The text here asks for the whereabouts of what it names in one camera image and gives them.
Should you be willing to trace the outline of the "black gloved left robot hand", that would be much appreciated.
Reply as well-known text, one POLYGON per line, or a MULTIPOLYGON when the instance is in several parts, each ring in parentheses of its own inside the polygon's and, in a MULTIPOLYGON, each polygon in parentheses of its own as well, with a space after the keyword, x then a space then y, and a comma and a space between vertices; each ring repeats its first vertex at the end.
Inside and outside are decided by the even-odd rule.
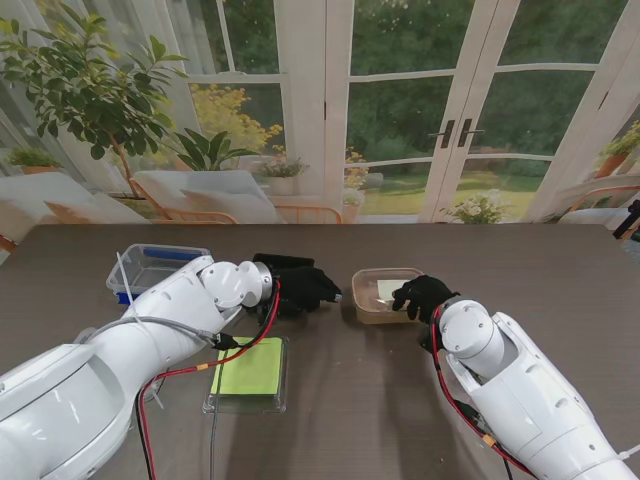
POLYGON ((306 313, 318 310, 322 302, 338 303, 342 299, 341 289, 323 270, 312 266, 276 269, 274 278, 281 300, 306 313))

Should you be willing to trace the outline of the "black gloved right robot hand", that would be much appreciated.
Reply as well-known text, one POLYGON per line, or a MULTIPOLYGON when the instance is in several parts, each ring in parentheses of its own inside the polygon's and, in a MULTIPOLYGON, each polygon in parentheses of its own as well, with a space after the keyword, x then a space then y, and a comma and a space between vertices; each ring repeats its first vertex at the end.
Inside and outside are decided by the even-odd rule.
POLYGON ((392 310, 405 309, 410 320, 418 318, 428 323, 434 310, 446 301, 459 296, 441 280, 429 275, 420 275, 405 282, 392 293, 392 310))

